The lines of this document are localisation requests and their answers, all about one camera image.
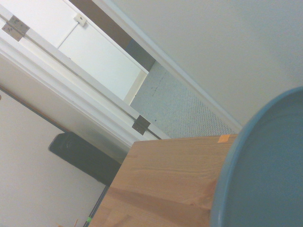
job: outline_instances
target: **orange sticker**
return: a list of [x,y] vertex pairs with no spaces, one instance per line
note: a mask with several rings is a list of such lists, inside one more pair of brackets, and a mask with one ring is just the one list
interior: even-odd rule
[[228,138],[229,138],[230,135],[222,135],[220,136],[219,140],[218,140],[218,143],[225,143],[228,141]]

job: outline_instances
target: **bowl rim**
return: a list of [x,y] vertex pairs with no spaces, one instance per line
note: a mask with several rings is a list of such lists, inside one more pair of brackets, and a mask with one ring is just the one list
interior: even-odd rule
[[302,91],[303,87],[297,87],[278,95],[276,98],[272,99],[264,107],[262,107],[242,128],[225,158],[224,164],[220,172],[220,176],[217,181],[210,215],[211,227],[223,227],[227,195],[229,192],[232,175],[238,163],[241,150],[256,124],[266,114],[266,112],[275,104],[277,104],[280,100],[289,95]]

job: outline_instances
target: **door frame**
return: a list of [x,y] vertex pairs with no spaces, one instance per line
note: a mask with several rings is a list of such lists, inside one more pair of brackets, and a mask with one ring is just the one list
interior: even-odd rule
[[[12,16],[0,5],[1,26]],[[101,128],[110,140],[118,140],[126,152],[136,141],[169,138],[153,124],[143,135],[138,133],[132,128],[140,115],[137,111],[31,28],[19,42],[1,30],[0,55]]]

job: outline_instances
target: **wood grain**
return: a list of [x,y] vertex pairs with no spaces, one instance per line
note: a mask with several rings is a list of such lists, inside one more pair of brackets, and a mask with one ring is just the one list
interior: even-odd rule
[[90,226],[209,226],[216,182],[236,136],[134,143]]

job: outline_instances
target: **blue bowl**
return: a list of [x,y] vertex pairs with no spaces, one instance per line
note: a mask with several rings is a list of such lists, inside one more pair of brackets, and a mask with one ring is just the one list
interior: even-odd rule
[[264,106],[222,167],[211,227],[303,226],[303,87]]

